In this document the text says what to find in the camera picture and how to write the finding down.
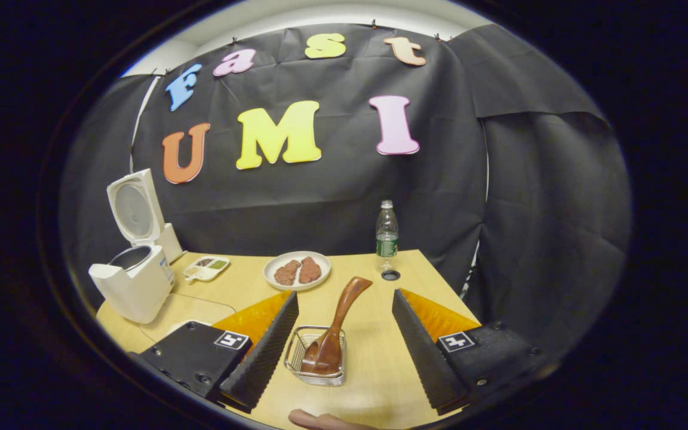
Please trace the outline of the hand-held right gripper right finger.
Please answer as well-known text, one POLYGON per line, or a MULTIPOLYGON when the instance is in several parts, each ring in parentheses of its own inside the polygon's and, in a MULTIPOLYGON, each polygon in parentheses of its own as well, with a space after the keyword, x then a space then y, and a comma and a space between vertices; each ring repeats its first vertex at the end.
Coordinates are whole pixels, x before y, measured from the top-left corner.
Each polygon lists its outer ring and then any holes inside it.
POLYGON ((545 364, 544 350, 504 322, 481 325, 407 289, 394 291, 391 312, 438 414, 500 402, 545 364))

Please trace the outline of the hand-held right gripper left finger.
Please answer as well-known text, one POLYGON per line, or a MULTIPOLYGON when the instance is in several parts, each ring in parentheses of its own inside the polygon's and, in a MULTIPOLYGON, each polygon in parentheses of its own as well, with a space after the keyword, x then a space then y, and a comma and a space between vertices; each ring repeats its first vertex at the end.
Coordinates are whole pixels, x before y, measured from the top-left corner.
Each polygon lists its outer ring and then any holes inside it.
POLYGON ((251 413, 298 316, 297 292, 281 292, 213 325, 187 321, 136 360, 208 402, 251 413))

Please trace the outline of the metal wire chopstick holder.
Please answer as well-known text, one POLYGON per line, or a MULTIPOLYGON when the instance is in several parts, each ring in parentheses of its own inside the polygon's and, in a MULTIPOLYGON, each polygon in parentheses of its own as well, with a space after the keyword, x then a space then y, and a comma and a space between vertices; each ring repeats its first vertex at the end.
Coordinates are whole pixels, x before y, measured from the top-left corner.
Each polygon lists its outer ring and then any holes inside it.
POLYGON ((342 361, 335 373, 321 375, 302 371, 302 362, 306 349, 308 349, 317 338, 321 337, 327 329, 328 327, 321 325, 301 325, 296 328, 290 336, 285 351, 284 367, 303 383, 314 386, 340 387, 346 381, 347 339, 344 330, 340 331, 339 336, 342 361))

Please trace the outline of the brown wooden spoon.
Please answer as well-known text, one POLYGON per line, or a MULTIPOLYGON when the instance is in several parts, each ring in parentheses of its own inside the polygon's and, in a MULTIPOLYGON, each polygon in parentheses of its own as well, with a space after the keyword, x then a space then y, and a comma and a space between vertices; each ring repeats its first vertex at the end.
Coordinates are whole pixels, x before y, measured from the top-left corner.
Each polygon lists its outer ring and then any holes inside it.
POLYGON ((306 348, 300 366, 301 372, 323 376, 338 372, 342 363, 340 345, 342 324, 355 300, 372 284, 373 281, 360 276, 353 277, 347 283, 336 305, 332 324, 306 348))

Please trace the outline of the white rice cooker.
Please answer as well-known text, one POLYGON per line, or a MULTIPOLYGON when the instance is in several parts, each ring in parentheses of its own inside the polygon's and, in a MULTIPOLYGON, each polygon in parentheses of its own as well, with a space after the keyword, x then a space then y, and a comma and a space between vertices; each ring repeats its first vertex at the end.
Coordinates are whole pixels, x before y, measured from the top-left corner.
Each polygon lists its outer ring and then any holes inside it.
POLYGON ((88 268, 105 302, 134 323, 155 320, 175 286, 170 262, 183 255, 174 226, 164 220, 150 169, 107 186, 117 227, 130 247, 88 268))

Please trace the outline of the white round plate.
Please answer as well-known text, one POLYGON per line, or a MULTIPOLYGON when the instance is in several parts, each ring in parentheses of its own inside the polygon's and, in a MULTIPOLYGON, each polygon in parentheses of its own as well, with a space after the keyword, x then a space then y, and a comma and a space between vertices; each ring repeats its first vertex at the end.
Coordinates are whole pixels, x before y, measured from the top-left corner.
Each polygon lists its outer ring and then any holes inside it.
POLYGON ((284 253, 283 255, 279 255, 271 259, 264 267, 264 277, 271 286, 277 288, 278 290, 302 291, 315 288, 323 283, 323 281, 325 281, 330 274, 330 270, 331 263, 328 261, 327 256, 316 253, 316 251, 291 251, 290 253, 284 253), (309 282, 302 282, 302 272, 307 273, 308 270, 306 267, 309 266, 309 264, 306 265, 302 261, 307 258, 313 260, 314 263, 320 268, 318 271, 320 275, 316 279, 310 280, 309 282), (297 268, 294 275, 294 282, 289 285, 279 283, 279 281, 277 281, 275 278, 276 272, 287 266, 287 264, 292 261, 297 261, 300 263, 300 266, 297 268))

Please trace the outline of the brown meat piece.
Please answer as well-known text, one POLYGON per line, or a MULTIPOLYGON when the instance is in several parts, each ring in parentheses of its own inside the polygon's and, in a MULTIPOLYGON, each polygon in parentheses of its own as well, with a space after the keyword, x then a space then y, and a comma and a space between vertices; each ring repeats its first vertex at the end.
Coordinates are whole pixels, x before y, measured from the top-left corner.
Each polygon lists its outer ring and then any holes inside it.
POLYGON ((301 266, 302 264, 298 260, 291 260, 284 264, 284 266, 279 267, 274 275, 276 283, 283 286, 294 285, 297 278, 297 271, 301 266))
POLYGON ((299 270, 298 280, 300 285, 306 285, 318 280, 322 275, 319 264, 311 257, 305 257, 299 270))

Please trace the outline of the white divided seasoning tray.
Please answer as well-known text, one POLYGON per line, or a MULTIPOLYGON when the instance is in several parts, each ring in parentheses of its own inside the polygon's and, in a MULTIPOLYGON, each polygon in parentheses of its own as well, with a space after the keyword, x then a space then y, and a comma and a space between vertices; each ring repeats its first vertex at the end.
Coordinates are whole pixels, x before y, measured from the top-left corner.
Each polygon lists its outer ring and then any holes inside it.
POLYGON ((230 264, 227 257, 207 255, 199 257, 183 270, 187 281, 212 281, 230 264))

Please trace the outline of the clear plastic water bottle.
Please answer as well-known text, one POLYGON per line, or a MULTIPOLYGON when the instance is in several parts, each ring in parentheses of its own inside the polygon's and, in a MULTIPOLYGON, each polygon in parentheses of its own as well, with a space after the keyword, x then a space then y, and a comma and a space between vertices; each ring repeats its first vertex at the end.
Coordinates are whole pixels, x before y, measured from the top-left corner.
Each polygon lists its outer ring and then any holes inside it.
POLYGON ((393 269, 394 259, 398 255, 398 238, 398 219, 394 213, 394 204, 390 199, 383 199, 375 228, 375 253, 379 273, 393 269))

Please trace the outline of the black backdrop cloth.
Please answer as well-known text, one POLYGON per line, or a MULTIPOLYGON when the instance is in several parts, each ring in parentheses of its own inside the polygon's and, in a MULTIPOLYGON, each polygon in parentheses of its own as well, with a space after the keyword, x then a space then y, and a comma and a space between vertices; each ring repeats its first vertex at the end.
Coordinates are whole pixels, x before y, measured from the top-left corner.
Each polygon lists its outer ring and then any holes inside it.
POLYGON ((614 129, 543 52, 490 24, 448 43, 357 24, 287 28, 132 73, 88 112, 60 186, 84 288, 127 245, 106 188, 150 169, 184 248, 375 252, 383 199, 469 306, 554 354, 615 290, 631 191, 614 129))

